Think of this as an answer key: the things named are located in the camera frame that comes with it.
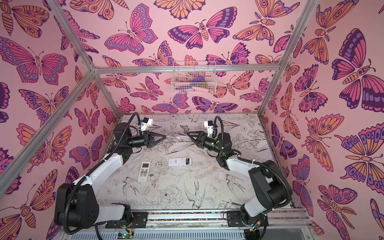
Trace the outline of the white remote with display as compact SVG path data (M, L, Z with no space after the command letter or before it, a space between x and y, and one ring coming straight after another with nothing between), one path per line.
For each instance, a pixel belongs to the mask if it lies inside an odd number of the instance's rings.
M169 167L184 167L186 166L186 158L190 158L190 157L169 158L168 165Z

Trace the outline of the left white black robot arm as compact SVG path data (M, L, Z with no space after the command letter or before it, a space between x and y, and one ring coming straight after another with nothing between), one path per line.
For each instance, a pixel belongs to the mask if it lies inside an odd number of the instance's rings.
M54 222L62 226L67 235L109 222L126 227L133 222L130 205L101 206L96 194L112 173L129 160L134 148L152 148L167 137L151 131L139 131L133 136L128 123L118 124L113 134L116 143L104 158L82 177L62 184L57 190Z

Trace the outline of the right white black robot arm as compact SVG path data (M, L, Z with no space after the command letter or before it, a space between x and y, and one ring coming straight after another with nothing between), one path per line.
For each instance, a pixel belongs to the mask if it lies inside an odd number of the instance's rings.
M216 139L203 131L187 132L187 136L198 148L216 153L220 167L250 178L256 196L241 206L245 225L254 225L256 219L265 218L267 213L292 201L293 190L274 161L258 162L241 157L241 152L232 148L228 133L220 133Z

